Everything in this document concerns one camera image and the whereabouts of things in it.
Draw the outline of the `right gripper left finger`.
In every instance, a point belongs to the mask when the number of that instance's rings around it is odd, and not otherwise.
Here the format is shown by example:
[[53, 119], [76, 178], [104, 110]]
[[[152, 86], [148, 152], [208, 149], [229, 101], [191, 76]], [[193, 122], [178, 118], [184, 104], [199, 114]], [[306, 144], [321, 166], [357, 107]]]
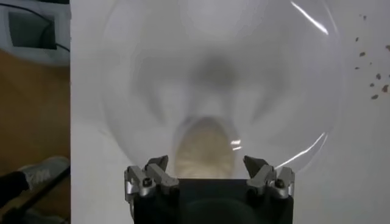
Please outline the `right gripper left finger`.
[[129, 166], [124, 171], [125, 201], [133, 202], [136, 196], [151, 197], [157, 190], [175, 197], [179, 193], [179, 180], [165, 172], [168, 161], [168, 155], [164, 155], [150, 159], [143, 169]]

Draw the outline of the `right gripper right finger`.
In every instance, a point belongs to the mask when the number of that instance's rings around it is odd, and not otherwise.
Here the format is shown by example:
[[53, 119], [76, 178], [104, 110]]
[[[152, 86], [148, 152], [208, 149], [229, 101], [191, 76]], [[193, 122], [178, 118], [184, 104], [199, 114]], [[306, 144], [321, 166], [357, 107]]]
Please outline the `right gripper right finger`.
[[244, 156], [243, 163], [250, 178], [249, 189], [257, 196], [270, 194], [272, 198], [294, 197], [295, 173], [292, 168], [282, 167], [277, 172], [264, 159]]

